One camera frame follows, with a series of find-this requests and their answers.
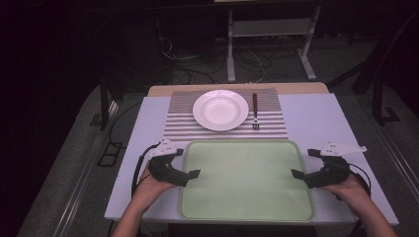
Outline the white board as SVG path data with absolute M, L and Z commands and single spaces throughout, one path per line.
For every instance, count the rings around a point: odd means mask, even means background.
M 283 140 L 294 142 L 299 148 L 304 171 L 314 172 L 321 166 L 319 159 L 310 157 L 307 150 L 322 148 L 327 142 L 354 145 L 357 140 L 343 114 L 337 99 L 332 94 L 288 94 L 279 96 L 281 108 L 289 137 Z M 184 158 L 191 142 L 180 142 L 178 148 L 184 149 L 181 157 L 174 159 L 175 167 L 184 169 Z M 355 215 L 342 201 L 319 188 L 310 189 L 315 207 L 314 217 L 303 223 L 288 222 L 222 222 L 194 221 L 181 216 L 179 212 L 182 188 L 174 188 L 161 195 L 147 210 L 144 218 L 153 222 L 169 223 L 209 223 L 209 224 L 292 224 L 328 225 L 347 224 L 356 220 Z

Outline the white plate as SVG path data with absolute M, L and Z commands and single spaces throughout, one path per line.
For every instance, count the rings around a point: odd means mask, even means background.
M 246 100 L 236 92 L 213 90 L 199 96 L 193 105 L 193 116 L 202 127 L 227 131 L 245 122 L 249 114 Z

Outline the fork with brown handle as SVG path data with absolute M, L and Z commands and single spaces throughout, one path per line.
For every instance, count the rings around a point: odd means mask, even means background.
M 258 96 L 256 93 L 252 94 L 252 103 L 253 103 L 253 120 L 252 128 L 257 130 L 260 128 L 260 122 L 258 120 Z

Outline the person's left hand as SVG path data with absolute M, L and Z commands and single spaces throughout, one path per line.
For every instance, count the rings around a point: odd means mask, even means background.
M 164 192 L 173 188 L 175 185 L 156 180 L 148 168 L 145 168 L 131 199 L 134 209 L 145 213 Z

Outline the green tray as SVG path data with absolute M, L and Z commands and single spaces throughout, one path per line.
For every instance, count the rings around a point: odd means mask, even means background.
M 305 167 L 290 140 L 196 140 L 184 169 L 200 172 L 181 189 L 188 220 L 303 223 L 315 215 L 310 190 L 293 177 Z

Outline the person's right hand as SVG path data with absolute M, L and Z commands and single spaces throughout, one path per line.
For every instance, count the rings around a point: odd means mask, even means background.
M 364 208 L 371 201 L 367 191 L 354 175 L 350 175 L 340 184 L 324 186 L 321 189 L 339 197 L 358 217 L 362 215 Z

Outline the black metal stand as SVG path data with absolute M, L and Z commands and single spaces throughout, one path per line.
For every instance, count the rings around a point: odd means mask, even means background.
M 379 79 L 374 80 L 373 88 L 373 116 L 377 123 L 384 126 L 387 122 L 399 121 L 399 117 L 391 107 L 383 105 L 382 82 Z
M 100 109 L 101 112 L 98 115 L 94 115 L 91 120 L 92 126 L 98 126 L 101 130 L 104 130 L 110 120 L 110 107 L 112 94 L 110 93 L 111 86 L 111 77 L 108 74 L 105 74 L 99 83 L 99 93 L 100 93 Z

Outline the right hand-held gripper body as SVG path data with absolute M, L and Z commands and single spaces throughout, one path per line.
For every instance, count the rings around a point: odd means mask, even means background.
M 319 159 L 323 162 L 323 167 L 317 172 L 305 175 L 304 181 L 310 189 L 340 184 L 350 175 L 358 178 L 364 189 L 368 187 L 362 176 L 354 173 L 350 164 L 343 158 L 344 155 L 366 152 L 365 146 L 328 142 L 320 151 L 323 157 Z

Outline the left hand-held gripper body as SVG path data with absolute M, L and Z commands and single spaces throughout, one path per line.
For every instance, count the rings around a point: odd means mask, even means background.
M 178 148 L 168 138 L 163 138 L 160 143 L 152 149 L 148 170 L 158 181 L 167 182 L 175 186 L 187 186 L 188 173 L 177 170 L 172 166 L 176 157 L 169 157 Z

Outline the white metal desk frame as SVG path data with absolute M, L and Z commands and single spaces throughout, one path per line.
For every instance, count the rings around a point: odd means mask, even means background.
M 297 50 L 297 55 L 304 69 L 306 78 L 315 81 L 316 75 L 307 57 L 311 41 L 314 36 L 315 27 L 320 15 L 320 6 L 313 9 L 312 16 L 309 18 L 279 19 L 279 20 L 249 20 L 235 21 L 233 11 L 228 11 L 228 34 L 227 34 L 227 57 L 226 70 L 227 82 L 236 81 L 235 66 L 233 58 L 233 40 L 248 37 L 284 37 L 284 36 L 304 36 L 304 44 Z

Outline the striped placemat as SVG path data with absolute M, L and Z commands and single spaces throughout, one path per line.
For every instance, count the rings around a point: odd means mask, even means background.
M 277 91 L 267 89 L 229 90 L 241 95 L 249 106 L 249 114 L 244 123 L 227 131 L 213 131 L 199 125 L 193 116 L 196 99 L 209 91 L 173 93 L 163 135 L 172 141 L 192 141 L 195 139 L 287 139 L 288 132 Z M 260 128 L 252 128 L 252 94 L 258 96 L 258 120 Z

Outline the wooden table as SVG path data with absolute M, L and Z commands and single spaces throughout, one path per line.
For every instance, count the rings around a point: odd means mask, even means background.
M 176 91 L 204 91 L 204 90 L 236 90 L 236 89 L 267 89 L 274 88 L 278 94 L 328 94 L 329 90 L 321 82 L 298 83 L 254 83 L 254 84 L 203 84 L 203 85 L 160 85 L 152 86 L 148 97 L 171 97 Z

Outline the metal floor rail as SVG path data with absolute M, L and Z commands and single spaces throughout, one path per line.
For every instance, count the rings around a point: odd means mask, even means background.
M 390 153 L 391 160 L 394 163 L 397 171 L 401 175 L 404 183 L 408 187 L 410 193 L 414 196 L 415 200 L 419 203 L 419 177 L 414 173 L 411 166 L 408 164 L 402 150 L 397 146 L 393 138 L 390 137 L 385 124 L 389 121 L 395 121 L 395 118 L 384 117 L 376 118 L 374 120 L 377 123 L 377 131 L 383 140 L 385 147 Z
M 87 192 L 92 169 L 108 138 L 107 128 L 101 129 L 102 115 L 113 117 L 119 105 L 111 101 L 104 110 L 99 101 L 87 100 L 80 109 L 56 160 L 56 183 L 65 189 L 63 210 L 52 237 L 66 237 L 77 215 L 80 203 Z

